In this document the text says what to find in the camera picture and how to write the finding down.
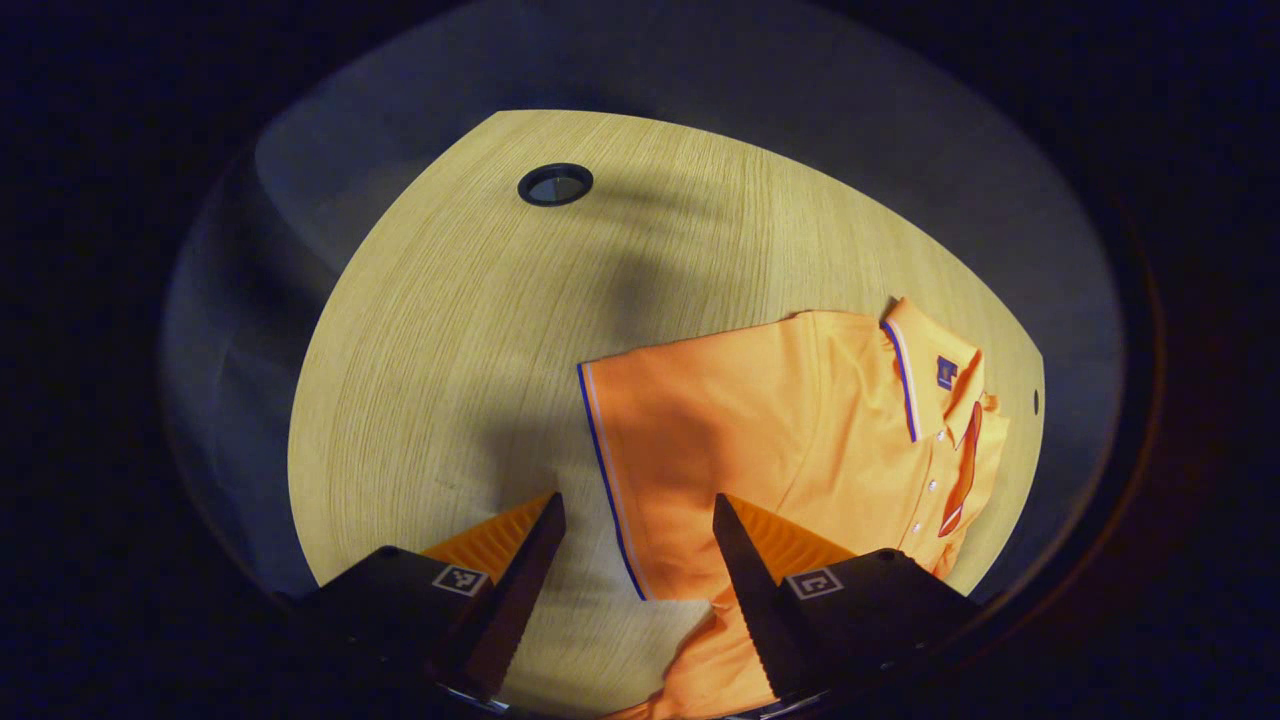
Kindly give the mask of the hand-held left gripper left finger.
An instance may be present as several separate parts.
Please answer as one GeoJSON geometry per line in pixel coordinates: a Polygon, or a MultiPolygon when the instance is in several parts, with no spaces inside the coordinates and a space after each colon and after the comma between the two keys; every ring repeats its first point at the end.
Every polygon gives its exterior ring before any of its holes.
{"type": "Polygon", "coordinates": [[[563,497],[550,492],[429,550],[384,544],[291,607],[306,628],[357,650],[379,680],[489,701],[566,528],[563,497]]]}

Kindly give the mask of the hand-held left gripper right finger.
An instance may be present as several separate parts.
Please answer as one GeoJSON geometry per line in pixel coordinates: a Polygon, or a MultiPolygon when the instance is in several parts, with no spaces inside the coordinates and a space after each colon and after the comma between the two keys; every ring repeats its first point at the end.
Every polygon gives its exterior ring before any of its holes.
{"type": "Polygon", "coordinates": [[[854,553],[732,495],[716,496],[712,527],[748,634],[782,701],[882,685],[979,612],[900,550],[854,553]]]}

